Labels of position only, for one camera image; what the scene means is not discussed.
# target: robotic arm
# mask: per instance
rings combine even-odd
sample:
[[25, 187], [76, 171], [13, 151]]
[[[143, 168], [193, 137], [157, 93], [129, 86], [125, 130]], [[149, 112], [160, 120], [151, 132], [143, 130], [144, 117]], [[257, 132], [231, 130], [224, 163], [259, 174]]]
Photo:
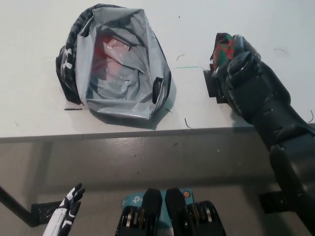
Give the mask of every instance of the robotic arm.
[[254, 126], [289, 209], [315, 235], [315, 130], [291, 107], [289, 92], [250, 43], [239, 35], [233, 40], [232, 58], [211, 74], [215, 96]]

